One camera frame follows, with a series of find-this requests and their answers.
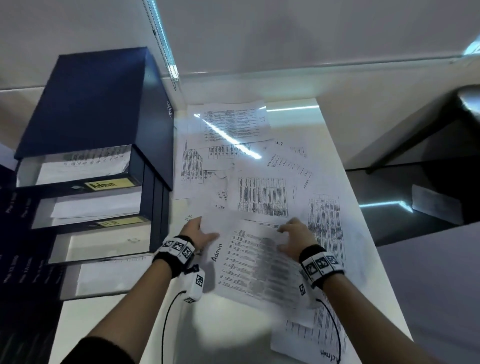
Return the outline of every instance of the person's left hand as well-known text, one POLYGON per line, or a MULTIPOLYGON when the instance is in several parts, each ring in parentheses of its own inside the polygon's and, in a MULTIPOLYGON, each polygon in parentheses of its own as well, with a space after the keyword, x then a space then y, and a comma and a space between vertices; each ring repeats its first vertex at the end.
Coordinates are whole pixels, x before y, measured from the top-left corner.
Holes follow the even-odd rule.
POLYGON ((183 226, 179 234, 188 236, 193 241, 195 249, 199 250, 204 249, 209 243, 211 243, 213 240, 217 239, 220 236, 218 232, 204 234, 200 230, 201 221, 201 216, 191 219, 183 226))

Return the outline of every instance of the yellow sticky note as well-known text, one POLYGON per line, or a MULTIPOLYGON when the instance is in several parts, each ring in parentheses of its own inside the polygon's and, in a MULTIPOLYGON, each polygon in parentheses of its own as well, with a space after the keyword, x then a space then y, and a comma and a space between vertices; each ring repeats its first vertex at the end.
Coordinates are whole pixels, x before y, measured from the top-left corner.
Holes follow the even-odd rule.
POLYGON ((110 226, 136 224, 137 222, 144 222, 144 221, 148 221, 148 220, 145 218, 141 218, 139 216, 135 216, 133 218, 118 218, 116 220, 99 221, 97 222, 97 224, 100 226, 110 227, 110 226))
POLYGON ((117 178, 116 180, 104 180, 96 182, 85 182, 94 191, 110 190, 112 188, 125 188, 135 186, 128 178, 117 178))

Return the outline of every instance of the black sleeve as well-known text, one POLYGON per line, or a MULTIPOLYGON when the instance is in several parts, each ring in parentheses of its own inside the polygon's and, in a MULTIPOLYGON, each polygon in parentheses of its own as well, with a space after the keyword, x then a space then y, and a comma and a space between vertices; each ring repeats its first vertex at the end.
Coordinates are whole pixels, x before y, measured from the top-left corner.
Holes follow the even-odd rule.
POLYGON ((120 347, 102 338, 81 339, 61 364, 135 364, 120 347))

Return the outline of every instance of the person's right arm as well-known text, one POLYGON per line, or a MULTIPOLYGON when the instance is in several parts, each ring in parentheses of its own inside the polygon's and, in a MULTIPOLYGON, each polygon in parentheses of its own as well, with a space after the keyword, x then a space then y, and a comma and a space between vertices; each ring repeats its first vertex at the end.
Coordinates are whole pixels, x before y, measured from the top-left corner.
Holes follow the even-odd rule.
MULTIPOLYGON (((297 218, 282 225, 288 244, 278 249, 296 262, 315 237, 297 218)), ((321 287, 340 319, 363 364, 433 364, 436 360, 411 341, 341 273, 327 277, 321 287)))

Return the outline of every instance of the white table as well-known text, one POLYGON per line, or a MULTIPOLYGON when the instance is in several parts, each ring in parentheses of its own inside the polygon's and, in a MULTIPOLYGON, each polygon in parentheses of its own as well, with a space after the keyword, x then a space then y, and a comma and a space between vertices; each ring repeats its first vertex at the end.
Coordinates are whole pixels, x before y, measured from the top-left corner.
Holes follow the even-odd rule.
MULTIPOLYGON (((316 106, 314 99, 267 103, 267 109, 316 106)), ((359 287, 406 335, 408 327, 398 306, 384 267, 368 231, 353 190, 336 152, 330 133, 319 108, 269 112, 273 133, 301 134, 318 161, 317 172, 335 181, 341 191, 342 222, 346 219, 357 234, 367 240, 363 259, 366 263, 364 284, 359 287)), ((186 208, 184 200, 171 204, 170 228, 179 230, 183 224, 180 216, 186 208)), ((178 282, 170 285, 164 304, 155 322, 141 363, 160 363, 160 343, 166 312, 173 296, 179 291, 178 282)), ((67 301, 63 304, 60 321, 50 356, 50 364, 59 363, 123 297, 108 296, 67 301)), ((194 304, 178 301, 168 317, 165 337, 165 363, 286 363, 297 362, 270 350, 269 316, 256 309, 215 296, 211 293, 194 304)), ((359 363, 352 351, 342 356, 342 363, 359 363)))

